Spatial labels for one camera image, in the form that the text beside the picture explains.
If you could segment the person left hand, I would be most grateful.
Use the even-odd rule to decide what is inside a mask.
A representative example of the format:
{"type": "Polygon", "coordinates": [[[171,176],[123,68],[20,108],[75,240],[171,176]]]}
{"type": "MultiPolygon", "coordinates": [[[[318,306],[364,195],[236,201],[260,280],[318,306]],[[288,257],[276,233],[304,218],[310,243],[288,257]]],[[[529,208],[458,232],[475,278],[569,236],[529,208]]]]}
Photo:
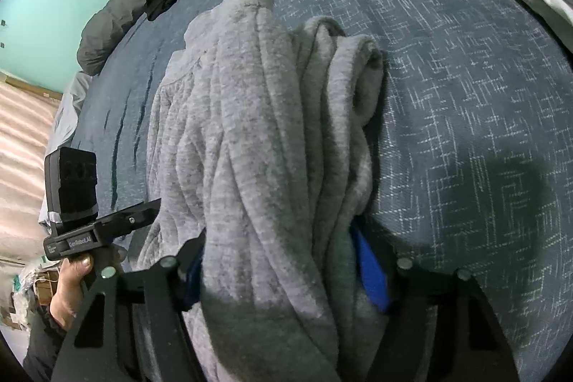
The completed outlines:
{"type": "Polygon", "coordinates": [[[65,258],[59,267],[56,293],[49,305],[49,314],[62,330],[70,330],[83,301],[82,283],[94,267],[91,254],[65,258]]]}

